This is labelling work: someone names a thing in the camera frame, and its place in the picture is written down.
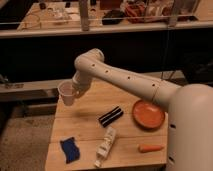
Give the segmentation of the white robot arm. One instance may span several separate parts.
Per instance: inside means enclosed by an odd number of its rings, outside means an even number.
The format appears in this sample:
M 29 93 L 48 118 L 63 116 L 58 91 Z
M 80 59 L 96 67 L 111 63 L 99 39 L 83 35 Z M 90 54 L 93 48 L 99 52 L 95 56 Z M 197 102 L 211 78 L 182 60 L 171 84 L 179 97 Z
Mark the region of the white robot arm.
M 94 77 L 162 107 L 168 113 L 166 171 L 213 171 L 213 87 L 179 86 L 112 67 L 92 49 L 74 62 L 74 89 L 83 93 Z

